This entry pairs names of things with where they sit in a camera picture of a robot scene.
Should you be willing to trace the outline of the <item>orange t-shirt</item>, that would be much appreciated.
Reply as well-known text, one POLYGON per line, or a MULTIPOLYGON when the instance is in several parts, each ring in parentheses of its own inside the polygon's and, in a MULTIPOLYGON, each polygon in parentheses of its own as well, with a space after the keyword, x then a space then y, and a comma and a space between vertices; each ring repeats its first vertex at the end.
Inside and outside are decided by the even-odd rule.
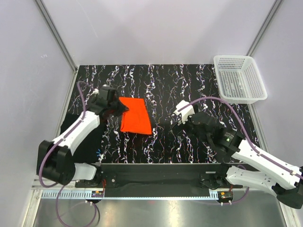
POLYGON ((143 98, 120 97, 119 100, 128 110, 121 119, 121 132, 152 135, 152 126, 143 98))

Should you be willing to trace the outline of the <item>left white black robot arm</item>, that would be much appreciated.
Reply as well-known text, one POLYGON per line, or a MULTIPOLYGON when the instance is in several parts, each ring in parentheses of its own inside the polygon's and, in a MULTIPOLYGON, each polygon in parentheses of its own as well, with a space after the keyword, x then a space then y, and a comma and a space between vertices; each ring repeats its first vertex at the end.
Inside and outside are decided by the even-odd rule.
POLYGON ((45 188, 57 184, 68 185, 72 181, 86 180, 91 187, 102 183, 97 167, 88 163, 76 163, 73 155, 85 138, 110 116, 121 116, 129 110, 120 100, 102 101, 83 107, 78 119, 52 141, 42 141, 38 147, 37 175, 45 188))

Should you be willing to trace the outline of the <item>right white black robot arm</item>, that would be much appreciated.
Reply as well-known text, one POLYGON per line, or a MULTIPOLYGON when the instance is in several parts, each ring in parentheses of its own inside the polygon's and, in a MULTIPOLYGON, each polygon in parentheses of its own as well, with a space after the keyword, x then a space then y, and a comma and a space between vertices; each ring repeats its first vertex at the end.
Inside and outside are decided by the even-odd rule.
POLYGON ((214 180, 219 187, 242 185, 275 196, 284 205, 301 209, 303 206, 303 170, 286 163, 258 146, 250 145, 240 132, 225 128, 204 112, 182 114, 185 131, 207 142, 224 155, 243 161, 255 171, 221 164, 214 180))

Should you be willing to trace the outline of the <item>folded black t-shirt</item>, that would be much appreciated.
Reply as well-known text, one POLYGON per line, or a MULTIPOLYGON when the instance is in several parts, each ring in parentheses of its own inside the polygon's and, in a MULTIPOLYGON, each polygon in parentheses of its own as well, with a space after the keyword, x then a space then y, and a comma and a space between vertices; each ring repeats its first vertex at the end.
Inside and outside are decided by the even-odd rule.
POLYGON ((99 161, 101 142, 106 129, 106 124, 103 122, 87 135, 73 154, 75 163, 92 164, 99 161))

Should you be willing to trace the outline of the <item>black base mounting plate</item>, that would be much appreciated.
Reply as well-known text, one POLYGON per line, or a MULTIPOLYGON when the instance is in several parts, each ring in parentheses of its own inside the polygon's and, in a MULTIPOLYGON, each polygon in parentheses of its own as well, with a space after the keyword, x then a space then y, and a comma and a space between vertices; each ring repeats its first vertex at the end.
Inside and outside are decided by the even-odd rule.
POLYGON ((127 184, 194 185, 218 172, 222 164, 101 164, 96 180, 80 180, 77 188, 118 188, 127 184))

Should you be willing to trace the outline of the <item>white plastic basket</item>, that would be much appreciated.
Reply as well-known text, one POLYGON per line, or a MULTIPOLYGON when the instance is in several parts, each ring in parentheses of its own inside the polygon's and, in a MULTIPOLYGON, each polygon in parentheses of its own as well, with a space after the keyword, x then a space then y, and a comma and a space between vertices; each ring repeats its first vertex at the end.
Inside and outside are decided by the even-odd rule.
POLYGON ((244 55, 214 56, 214 70, 221 99, 229 104, 253 104, 267 99, 255 60, 244 55))

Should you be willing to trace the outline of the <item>right orange connector box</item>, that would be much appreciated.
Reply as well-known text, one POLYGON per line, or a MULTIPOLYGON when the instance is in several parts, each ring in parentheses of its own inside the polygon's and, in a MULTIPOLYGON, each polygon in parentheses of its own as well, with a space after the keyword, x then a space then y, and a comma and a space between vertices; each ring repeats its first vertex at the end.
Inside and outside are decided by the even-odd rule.
POLYGON ((220 200, 233 200, 233 192, 232 191, 226 191, 226 192, 220 192, 219 193, 219 199, 220 200))

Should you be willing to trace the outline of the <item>orange connector box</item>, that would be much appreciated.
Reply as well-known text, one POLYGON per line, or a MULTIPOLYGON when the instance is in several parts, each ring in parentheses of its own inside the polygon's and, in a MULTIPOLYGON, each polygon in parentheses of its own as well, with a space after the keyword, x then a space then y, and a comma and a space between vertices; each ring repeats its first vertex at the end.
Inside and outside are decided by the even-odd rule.
POLYGON ((104 191, 92 191, 91 192, 91 197, 92 198, 103 198, 104 197, 104 191))
POLYGON ((233 192, 232 191, 226 191, 226 192, 220 192, 219 193, 219 199, 220 200, 233 200, 233 192))

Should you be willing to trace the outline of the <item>left orange connector box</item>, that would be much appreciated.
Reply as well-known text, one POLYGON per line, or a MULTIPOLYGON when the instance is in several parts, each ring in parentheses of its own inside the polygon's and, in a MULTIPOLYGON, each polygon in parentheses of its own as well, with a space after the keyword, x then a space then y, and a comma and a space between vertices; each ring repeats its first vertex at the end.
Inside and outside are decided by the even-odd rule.
POLYGON ((92 191, 91 192, 91 197, 92 198, 103 198, 104 197, 104 191, 92 191))

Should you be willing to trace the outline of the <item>aluminium frame rail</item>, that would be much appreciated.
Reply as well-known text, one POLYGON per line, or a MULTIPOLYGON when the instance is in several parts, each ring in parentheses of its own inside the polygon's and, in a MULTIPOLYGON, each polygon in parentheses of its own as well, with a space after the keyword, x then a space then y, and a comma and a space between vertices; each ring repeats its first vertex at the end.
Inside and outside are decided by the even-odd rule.
POLYGON ((75 183, 65 186, 55 186, 42 191, 43 199, 87 199, 89 201, 105 200, 178 200, 178 201, 217 201, 219 193, 241 189, 241 186, 231 186, 229 183, 216 181, 213 175, 203 178, 199 186, 194 185, 139 185, 127 184, 118 188, 77 188, 75 183), (92 191, 104 191, 103 198, 92 198, 92 191))

